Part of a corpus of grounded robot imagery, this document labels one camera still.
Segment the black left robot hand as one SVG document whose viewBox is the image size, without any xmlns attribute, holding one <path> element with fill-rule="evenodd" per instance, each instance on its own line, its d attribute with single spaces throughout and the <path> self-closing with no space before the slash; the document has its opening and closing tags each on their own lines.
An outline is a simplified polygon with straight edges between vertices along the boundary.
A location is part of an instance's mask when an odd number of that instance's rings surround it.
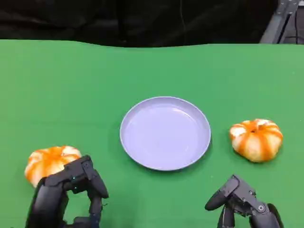
<svg viewBox="0 0 304 228">
<path fill-rule="evenodd" d="M 90 199 L 89 216 L 76 217 L 67 224 L 63 217 L 68 204 L 67 192 L 86 191 Z M 64 169 L 42 178 L 35 190 L 26 221 L 27 228 L 97 228 L 103 209 L 102 200 L 109 197 L 107 188 L 86 155 L 64 165 Z"/>
</svg>

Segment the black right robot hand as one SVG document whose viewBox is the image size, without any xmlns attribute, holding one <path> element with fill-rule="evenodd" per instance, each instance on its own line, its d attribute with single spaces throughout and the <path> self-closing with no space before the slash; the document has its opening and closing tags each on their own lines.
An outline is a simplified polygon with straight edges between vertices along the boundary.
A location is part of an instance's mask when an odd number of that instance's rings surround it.
<svg viewBox="0 0 304 228">
<path fill-rule="evenodd" d="M 205 210 L 222 207 L 218 228 L 234 228 L 235 214 L 249 217 L 252 228 L 283 228 L 277 208 L 256 197 L 256 191 L 237 175 L 232 175 L 208 200 Z"/>
</svg>

